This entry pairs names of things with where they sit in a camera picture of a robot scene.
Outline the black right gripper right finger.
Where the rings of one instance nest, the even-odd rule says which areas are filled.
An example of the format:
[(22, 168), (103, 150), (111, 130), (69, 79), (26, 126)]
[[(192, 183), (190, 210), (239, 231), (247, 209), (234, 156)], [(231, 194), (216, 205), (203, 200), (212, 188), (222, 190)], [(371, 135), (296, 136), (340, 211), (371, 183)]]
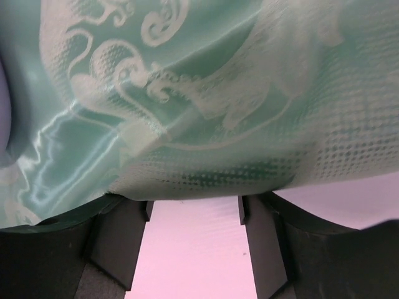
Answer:
[(398, 297), (398, 221), (353, 229), (273, 192), (238, 207), (258, 298)]

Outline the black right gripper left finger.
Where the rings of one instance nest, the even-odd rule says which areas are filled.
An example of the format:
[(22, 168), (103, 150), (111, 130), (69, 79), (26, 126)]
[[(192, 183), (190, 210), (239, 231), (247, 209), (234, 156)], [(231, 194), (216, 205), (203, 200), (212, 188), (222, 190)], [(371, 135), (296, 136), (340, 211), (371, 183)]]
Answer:
[(1, 230), (2, 298), (123, 298), (132, 288), (150, 201), (106, 194)]

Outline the green patterned satin cloth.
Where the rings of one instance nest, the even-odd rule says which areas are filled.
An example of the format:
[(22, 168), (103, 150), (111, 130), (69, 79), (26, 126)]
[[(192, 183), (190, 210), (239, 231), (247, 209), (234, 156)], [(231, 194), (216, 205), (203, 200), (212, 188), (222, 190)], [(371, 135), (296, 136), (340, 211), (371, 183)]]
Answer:
[(3, 228), (398, 170), (397, 1), (2, 1), (1, 60)]

